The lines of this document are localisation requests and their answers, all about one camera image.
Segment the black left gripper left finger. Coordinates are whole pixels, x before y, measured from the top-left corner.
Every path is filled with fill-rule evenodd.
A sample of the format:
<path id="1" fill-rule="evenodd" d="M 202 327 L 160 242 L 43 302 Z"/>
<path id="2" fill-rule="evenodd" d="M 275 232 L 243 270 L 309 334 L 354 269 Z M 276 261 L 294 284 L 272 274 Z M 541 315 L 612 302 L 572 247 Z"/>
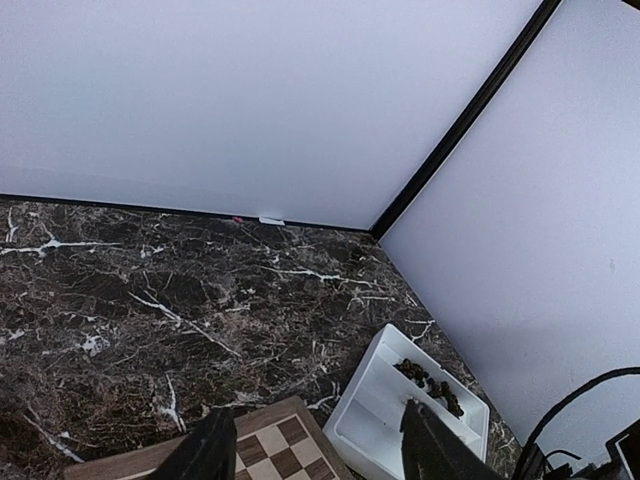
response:
<path id="1" fill-rule="evenodd" d="M 154 470 L 157 480 L 234 479 L 236 426 L 230 408 L 212 409 Z"/>

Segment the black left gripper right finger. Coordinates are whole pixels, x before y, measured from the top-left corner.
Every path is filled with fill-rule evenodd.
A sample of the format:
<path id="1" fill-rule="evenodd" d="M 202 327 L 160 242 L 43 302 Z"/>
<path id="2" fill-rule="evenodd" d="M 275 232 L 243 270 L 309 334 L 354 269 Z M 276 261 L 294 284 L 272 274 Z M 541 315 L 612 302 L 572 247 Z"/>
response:
<path id="1" fill-rule="evenodd" d="M 422 402 L 407 401 L 402 416 L 401 456 L 406 480 L 500 480 Z"/>

